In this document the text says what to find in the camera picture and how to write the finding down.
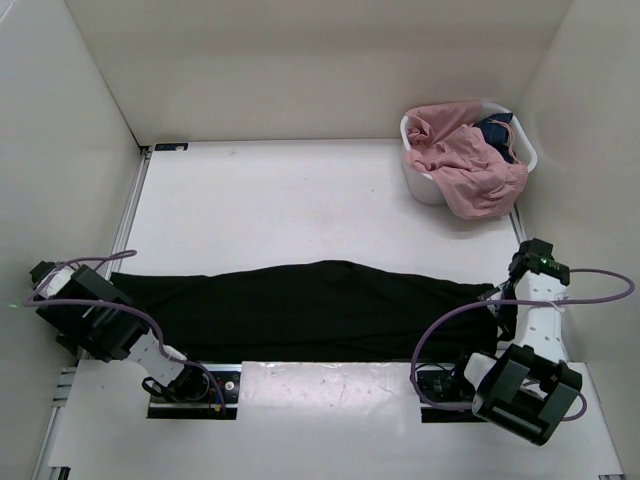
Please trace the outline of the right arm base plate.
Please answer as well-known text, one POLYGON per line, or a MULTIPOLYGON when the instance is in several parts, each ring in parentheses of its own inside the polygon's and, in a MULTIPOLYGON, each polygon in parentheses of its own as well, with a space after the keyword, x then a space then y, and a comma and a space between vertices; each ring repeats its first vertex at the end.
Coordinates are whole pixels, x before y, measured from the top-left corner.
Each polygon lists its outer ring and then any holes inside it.
MULTIPOLYGON (((432 402, 470 403, 474 398, 474 387, 454 372, 452 364, 421 363, 417 365, 416 375, 422 394, 432 402)), ((481 422, 470 410, 438 410, 422 403, 420 411, 423 424, 481 422)))

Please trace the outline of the black trousers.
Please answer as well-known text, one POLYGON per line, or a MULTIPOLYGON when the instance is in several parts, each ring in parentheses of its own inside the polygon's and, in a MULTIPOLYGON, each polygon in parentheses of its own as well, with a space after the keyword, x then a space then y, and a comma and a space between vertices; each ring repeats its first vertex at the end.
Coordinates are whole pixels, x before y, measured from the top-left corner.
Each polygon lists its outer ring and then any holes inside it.
POLYGON ((347 261, 111 281, 166 344, 215 363, 407 362, 438 318, 494 288, 347 261))

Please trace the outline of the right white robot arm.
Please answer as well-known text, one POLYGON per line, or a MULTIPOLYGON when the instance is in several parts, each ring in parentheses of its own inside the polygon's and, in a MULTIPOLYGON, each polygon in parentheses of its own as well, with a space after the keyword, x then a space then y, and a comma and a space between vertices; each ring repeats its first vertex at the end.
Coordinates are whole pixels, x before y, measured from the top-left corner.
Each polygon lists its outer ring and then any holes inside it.
POLYGON ((449 387, 471 401, 472 414, 536 446, 547 443, 581 393, 582 375, 571 369, 560 346, 569 268, 557 262, 553 246, 534 238, 513 255, 507 280, 480 301, 509 345, 496 355, 473 353, 449 375, 449 387))

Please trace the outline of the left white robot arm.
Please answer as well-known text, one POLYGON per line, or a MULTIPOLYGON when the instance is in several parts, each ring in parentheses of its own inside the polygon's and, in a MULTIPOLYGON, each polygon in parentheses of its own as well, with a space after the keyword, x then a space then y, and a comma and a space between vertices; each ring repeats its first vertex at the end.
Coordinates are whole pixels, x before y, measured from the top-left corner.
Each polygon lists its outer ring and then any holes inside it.
POLYGON ((146 371, 143 388, 168 401, 197 401, 213 392, 215 382, 204 367, 166 346, 157 323, 91 267, 41 261, 30 278, 27 304, 70 352, 82 349, 106 363, 134 362, 146 371))

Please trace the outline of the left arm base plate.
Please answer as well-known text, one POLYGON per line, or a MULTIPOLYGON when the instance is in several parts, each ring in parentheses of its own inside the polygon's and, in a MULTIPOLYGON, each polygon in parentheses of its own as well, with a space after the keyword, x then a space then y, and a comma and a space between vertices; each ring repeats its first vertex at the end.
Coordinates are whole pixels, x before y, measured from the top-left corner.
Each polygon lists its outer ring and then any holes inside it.
POLYGON ((235 420, 238 413, 240 364, 205 364, 205 374, 186 367, 167 386, 146 377, 142 388, 149 394, 147 417, 166 420, 235 420))

